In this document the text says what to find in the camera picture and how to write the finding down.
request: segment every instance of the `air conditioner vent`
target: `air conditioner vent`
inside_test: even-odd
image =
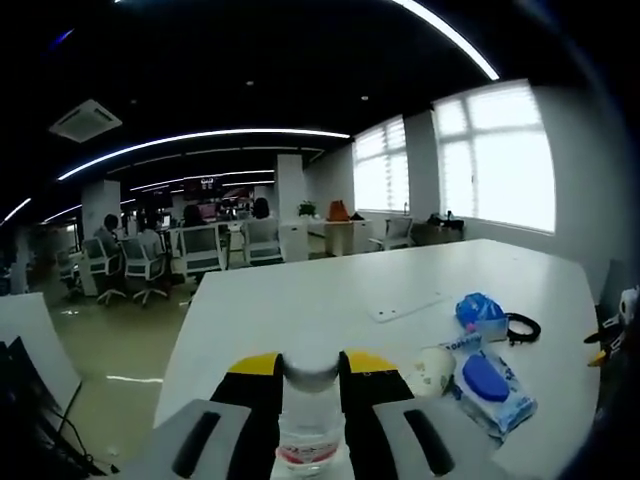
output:
[[[87,100],[54,123],[49,131],[82,143],[112,128],[122,121],[95,100]]]

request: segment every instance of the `wet wipes package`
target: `wet wipes package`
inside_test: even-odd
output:
[[[479,333],[464,335],[441,347],[456,359],[453,398],[491,437],[502,443],[509,432],[535,413],[535,399],[527,395],[513,371]]]

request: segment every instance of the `orange object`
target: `orange object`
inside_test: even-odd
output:
[[[329,218],[330,222],[348,222],[349,214],[347,213],[347,207],[344,206],[342,200],[334,200],[329,206]]]

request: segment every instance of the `person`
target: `person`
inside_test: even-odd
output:
[[[156,232],[156,226],[158,225],[158,214],[154,211],[147,212],[144,219],[140,222],[140,233],[138,238],[140,244],[147,252],[147,255],[151,258],[158,258],[164,254],[162,248],[162,239],[158,232]]]
[[[200,213],[200,209],[197,205],[187,205],[184,207],[182,217],[182,226],[184,228],[202,227],[207,224],[207,222],[202,218],[202,214]]]
[[[268,218],[270,213],[269,202],[267,202],[267,199],[262,197],[256,198],[256,201],[253,202],[253,217],[260,220]]]
[[[116,228],[118,228],[118,217],[110,213],[104,217],[103,225],[93,234],[94,238],[99,239],[100,243],[102,243],[107,257],[111,257],[120,252],[115,235]]]

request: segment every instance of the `plastic water bottle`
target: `plastic water bottle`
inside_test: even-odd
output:
[[[344,435],[338,355],[298,344],[284,353],[285,380],[277,455],[292,476],[322,475]]]

